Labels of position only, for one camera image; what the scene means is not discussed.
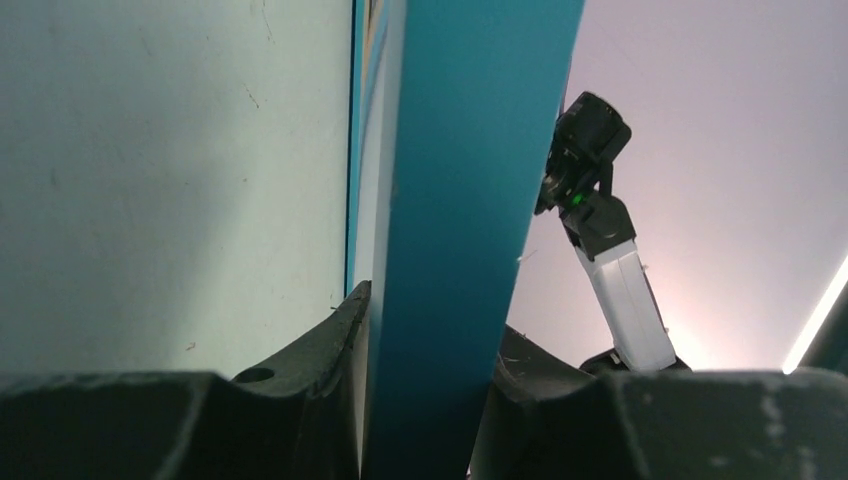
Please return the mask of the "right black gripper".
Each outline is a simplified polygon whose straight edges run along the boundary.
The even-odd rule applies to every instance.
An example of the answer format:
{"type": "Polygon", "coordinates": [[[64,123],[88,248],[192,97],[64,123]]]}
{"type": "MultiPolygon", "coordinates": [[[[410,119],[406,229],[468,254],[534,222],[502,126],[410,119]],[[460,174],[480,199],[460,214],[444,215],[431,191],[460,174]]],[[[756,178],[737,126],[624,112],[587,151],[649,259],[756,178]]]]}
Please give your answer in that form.
{"type": "Polygon", "coordinates": [[[612,195],[613,162],[632,129],[606,100],[585,91],[556,120],[534,213],[567,212],[597,192],[612,195]]]}

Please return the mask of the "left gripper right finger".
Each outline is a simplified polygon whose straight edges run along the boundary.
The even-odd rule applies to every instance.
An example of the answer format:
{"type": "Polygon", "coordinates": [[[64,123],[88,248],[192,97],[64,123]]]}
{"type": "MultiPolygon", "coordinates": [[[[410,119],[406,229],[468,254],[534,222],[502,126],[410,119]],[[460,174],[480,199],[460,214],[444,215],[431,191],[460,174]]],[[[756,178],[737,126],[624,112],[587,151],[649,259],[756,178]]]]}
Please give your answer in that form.
{"type": "Polygon", "coordinates": [[[843,479],[847,380],[827,370],[592,376],[507,329],[475,479],[843,479]]]}

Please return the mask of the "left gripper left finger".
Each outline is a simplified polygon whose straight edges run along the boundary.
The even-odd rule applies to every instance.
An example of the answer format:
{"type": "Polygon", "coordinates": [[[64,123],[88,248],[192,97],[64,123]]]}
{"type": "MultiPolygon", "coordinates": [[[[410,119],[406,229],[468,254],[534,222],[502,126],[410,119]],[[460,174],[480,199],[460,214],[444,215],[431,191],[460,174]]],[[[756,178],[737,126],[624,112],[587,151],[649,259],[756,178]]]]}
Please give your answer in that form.
{"type": "Polygon", "coordinates": [[[5,375],[5,479],[356,479],[363,281],[300,338],[213,372],[5,375]]]}

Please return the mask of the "wooden picture frame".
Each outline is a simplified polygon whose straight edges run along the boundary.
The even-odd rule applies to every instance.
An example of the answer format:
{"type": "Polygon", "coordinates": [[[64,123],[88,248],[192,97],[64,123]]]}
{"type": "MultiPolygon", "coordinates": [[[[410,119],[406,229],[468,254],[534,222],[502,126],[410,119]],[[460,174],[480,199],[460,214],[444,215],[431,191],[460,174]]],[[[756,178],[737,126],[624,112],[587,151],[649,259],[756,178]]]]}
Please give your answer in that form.
{"type": "Polygon", "coordinates": [[[345,284],[372,283],[365,479],[462,479],[584,5],[354,5],[345,284]]]}

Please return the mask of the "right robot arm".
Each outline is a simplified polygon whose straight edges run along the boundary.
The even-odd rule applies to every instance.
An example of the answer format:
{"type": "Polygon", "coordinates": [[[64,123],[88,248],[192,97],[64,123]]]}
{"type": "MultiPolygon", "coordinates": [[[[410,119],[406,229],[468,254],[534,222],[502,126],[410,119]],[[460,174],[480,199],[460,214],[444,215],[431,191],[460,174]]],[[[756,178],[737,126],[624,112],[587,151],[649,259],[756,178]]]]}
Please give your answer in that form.
{"type": "Polygon", "coordinates": [[[613,162],[631,128],[606,100],[584,91],[556,119],[534,212],[554,210],[586,272],[613,346],[581,370],[685,370],[662,319],[625,203],[612,193],[613,162]]]}

